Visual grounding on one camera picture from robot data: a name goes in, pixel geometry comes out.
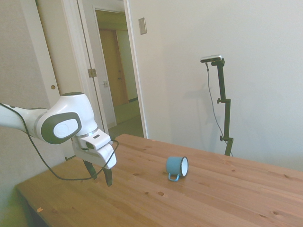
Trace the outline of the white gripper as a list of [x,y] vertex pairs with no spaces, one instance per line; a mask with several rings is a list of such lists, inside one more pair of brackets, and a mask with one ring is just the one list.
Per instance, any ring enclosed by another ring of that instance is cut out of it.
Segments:
[[116,164],[116,156],[109,136],[88,136],[72,138],[72,146],[77,157],[83,159],[84,165],[92,179],[97,178],[97,172],[93,166],[104,167],[103,173],[107,186],[113,183],[111,168]]

